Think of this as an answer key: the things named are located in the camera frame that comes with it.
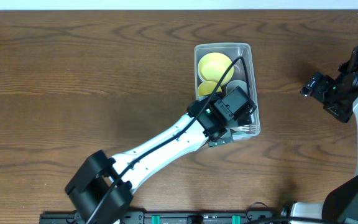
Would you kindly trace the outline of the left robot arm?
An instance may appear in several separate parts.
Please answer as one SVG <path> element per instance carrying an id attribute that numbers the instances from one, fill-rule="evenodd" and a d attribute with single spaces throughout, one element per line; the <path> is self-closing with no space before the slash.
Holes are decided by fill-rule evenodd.
<path id="1" fill-rule="evenodd" d="M 218 140 L 230 122 L 250 116 L 256 108 L 252 100 L 194 101 L 173 126 L 140 146 L 111 157 L 102 150 L 87 157 L 65 193 L 85 223 L 114 223 L 148 178 L 179 157 Z"/>

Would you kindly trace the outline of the white plastic fork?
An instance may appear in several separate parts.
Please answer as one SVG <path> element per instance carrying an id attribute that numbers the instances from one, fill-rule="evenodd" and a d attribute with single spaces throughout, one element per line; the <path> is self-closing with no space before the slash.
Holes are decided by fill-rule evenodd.
<path id="1" fill-rule="evenodd" d="M 260 127 L 256 124 L 249 124 L 244 126 L 232 127 L 231 128 L 235 132 L 253 132 L 256 133 L 260 131 Z"/>

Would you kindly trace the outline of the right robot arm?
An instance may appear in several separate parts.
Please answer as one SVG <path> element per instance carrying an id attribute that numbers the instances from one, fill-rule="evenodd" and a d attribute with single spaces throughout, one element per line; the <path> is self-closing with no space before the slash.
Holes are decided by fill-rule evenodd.
<path id="1" fill-rule="evenodd" d="M 322 202 L 286 204 L 280 214 L 282 223 L 358 223 L 358 46 L 337 70 L 336 77 L 316 72 L 300 93 L 320 102 L 338 121 L 354 121 L 354 173 Z"/>

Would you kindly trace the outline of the yellow plastic cup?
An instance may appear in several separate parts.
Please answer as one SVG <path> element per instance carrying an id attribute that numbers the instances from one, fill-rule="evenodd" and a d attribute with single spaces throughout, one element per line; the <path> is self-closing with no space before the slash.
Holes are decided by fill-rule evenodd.
<path id="1" fill-rule="evenodd" d="M 214 81 L 204 81 L 197 88 L 198 96 L 207 96 L 213 93 L 217 83 Z"/>

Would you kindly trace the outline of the grey-blue plastic cup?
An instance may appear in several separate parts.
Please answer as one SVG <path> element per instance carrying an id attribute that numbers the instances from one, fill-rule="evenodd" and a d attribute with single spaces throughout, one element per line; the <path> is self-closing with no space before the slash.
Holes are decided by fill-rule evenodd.
<path id="1" fill-rule="evenodd" d="M 240 87 L 246 93 L 248 93 L 248 84 L 242 80 L 233 80 L 226 85 L 226 94 L 229 94 L 236 87 Z"/>

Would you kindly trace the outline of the mint green plastic spoon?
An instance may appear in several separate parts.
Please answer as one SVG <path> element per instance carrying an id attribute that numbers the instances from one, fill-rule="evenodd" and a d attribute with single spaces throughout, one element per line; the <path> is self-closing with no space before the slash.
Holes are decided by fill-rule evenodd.
<path id="1" fill-rule="evenodd" d="M 239 132 L 234 132 L 234 133 L 232 133 L 232 135 L 233 135 L 233 136 L 244 136 L 244 135 L 246 136 L 247 133 L 245 133 L 245 132 L 240 132 L 240 131 L 239 131 Z"/>

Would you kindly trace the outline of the yellow plastic bowl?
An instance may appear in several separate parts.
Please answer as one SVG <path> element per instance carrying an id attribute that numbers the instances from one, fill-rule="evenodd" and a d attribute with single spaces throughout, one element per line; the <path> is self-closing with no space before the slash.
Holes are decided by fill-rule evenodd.
<path id="1" fill-rule="evenodd" d="M 203 82 L 213 81 L 217 83 L 231 63 L 232 60 L 222 53 L 206 54 L 198 62 L 198 76 Z"/>

